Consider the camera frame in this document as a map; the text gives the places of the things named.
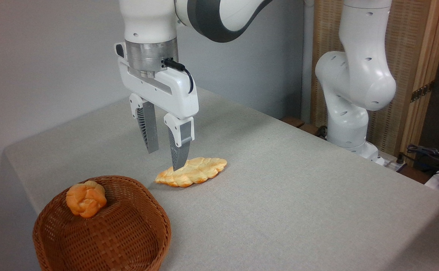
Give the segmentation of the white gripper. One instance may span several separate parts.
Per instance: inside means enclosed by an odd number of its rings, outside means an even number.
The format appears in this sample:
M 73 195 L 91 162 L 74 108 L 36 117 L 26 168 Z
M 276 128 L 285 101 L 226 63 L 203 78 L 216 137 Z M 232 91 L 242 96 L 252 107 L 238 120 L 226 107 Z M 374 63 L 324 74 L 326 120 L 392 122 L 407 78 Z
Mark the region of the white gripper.
M 173 171 L 185 166 L 190 152 L 190 143 L 195 139 L 194 119 L 199 111 L 197 89 L 190 91 L 190 77 L 170 67 L 155 72 L 153 78 L 133 74 L 128 61 L 126 44 L 116 43 L 118 69 L 122 82 L 130 95 L 133 118 L 140 127 L 142 139 L 148 153 L 159 149 L 155 106 L 165 110 L 164 123 L 168 127 Z

